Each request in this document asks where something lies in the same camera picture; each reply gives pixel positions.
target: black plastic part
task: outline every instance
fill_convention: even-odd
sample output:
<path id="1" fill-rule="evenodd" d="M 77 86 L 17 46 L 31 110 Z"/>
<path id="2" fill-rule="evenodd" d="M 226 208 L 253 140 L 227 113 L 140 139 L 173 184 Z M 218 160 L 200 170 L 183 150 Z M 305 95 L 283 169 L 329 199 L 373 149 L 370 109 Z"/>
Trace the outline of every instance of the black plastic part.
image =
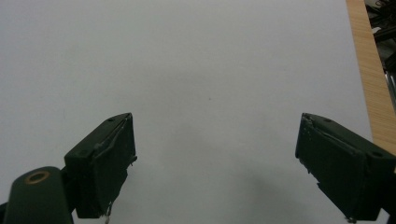
<path id="1" fill-rule="evenodd" d="M 348 218 L 376 220 L 396 159 L 336 122 L 303 114 L 296 157 Z"/>
<path id="2" fill-rule="evenodd" d="M 136 160 L 130 113 L 105 120 L 65 156 L 66 171 L 78 186 L 78 217 L 98 218 L 119 196 L 127 168 Z"/>
<path id="3" fill-rule="evenodd" d="M 4 223 L 73 223 L 61 171 L 55 167 L 43 167 L 16 179 L 12 184 Z"/>

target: white board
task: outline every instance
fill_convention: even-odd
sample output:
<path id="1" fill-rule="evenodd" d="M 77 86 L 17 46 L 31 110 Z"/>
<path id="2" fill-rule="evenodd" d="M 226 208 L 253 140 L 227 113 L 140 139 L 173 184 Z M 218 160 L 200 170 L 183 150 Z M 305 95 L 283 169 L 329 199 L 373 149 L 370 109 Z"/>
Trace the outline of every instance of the white board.
<path id="1" fill-rule="evenodd" d="M 0 3 L 1 202 L 129 111 L 113 223 L 342 223 L 294 158 L 300 116 L 371 136 L 343 0 Z"/>

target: wooden edge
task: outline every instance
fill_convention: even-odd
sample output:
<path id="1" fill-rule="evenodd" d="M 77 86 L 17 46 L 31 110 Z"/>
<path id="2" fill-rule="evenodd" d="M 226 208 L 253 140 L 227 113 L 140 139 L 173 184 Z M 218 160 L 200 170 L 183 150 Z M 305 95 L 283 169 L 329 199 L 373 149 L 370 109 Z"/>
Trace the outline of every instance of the wooden edge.
<path id="1" fill-rule="evenodd" d="M 396 115 L 364 1 L 346 0 L 374 143 L 396 155 Z"/>

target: round hole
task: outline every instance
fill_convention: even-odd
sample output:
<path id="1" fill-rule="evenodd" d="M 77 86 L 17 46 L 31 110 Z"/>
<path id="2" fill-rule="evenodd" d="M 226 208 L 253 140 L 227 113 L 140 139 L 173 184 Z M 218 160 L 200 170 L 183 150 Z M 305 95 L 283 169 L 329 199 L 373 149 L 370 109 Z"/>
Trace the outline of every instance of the round hole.
<path id="1" fill-rule="evenodd" d="M 50 172 L 48 171 L 37 171 L 28 175 L 25 179 L 25 183 L 28 185 L 33 185 L 40 183 L 41 181 L 47 179 L 50 176 Z"/>
<path id="2" fill-rule="evenodd" d="M 382 157 L 382 154 L 379 152 L 372 152 L 373 156 L 375 157 Z"/>

